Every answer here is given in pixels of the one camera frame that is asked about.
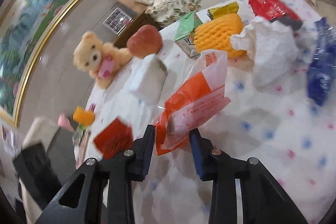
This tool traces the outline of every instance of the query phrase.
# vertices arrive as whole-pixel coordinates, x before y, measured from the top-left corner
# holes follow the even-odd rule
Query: yellow foam fruit net
[[[227,52],[229,58],[241,56],[245,51],[234,50],[230,43],[230,37],[234,34],[240,34],[242,30],[242,20],[235,13],[223,15],[204,23],[195,29],[196,50],[199,53],[208,49],[222,50]]]

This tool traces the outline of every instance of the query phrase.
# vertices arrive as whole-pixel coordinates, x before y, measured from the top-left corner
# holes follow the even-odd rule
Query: white tablecloth
[[[247,24],[253,19],[253,12],[247,0],[237,1],[238,14]],[[231,157],[258,158],[309,223],[318,223],[336,197],[336,96],[334,92],[322,109],[309,102],[306,69],[317,37],[314,22],[320,16],[303,0],[283,1],[305,20],[301,30],[295,33],[301,49],[293,69],[256,90],[250,74],[253,62],[230,60],[225,93],[231,103],[199,130]],[[209,21],[206,10],[198,12],[198,16],[203,22]],[[173,42],[178,25],[176,22],[160,31],[164,45],[158,56],[168,68],[160,106],[186,80],[195,62]],[[117,116],[131,124],[136,139],[142,137],[147,124],[160,112],[159,108],[149,107],[128,93],[139,62],[133,58],[107,90],[94,87],[87,105],[96,104],[96,120],[86,158],[101,159],[92,140]],[[146,180],[135,183],[133,188],[137,224],[208,223],[212,183],[199,180],[190,147],[162,156],[153,155]],[[238,216],[241,223],[241,205]]]

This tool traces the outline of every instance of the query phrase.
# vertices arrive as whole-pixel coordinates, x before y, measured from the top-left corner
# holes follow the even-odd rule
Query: teddy bear's head
[[[86,32],[73,52],[73,64],[80,70],[98,70],[102,60],[103,41],[94,32]]]

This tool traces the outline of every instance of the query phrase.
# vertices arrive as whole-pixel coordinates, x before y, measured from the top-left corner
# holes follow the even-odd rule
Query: yellow plush toy
[[[106,89],[117,72],[132,59],[128,48],[118,49],[103,43],[93,32],[86,32],[73,52],[73,64],[90,73],[97,85]]]

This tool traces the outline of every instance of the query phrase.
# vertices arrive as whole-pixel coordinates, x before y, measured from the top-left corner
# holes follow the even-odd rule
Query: blue plastic bag
[[[336,30],[323,17],[315,22],[318,39],[313,61],[307,71],[308,97],[322,106],[332,89],[336,76]]]

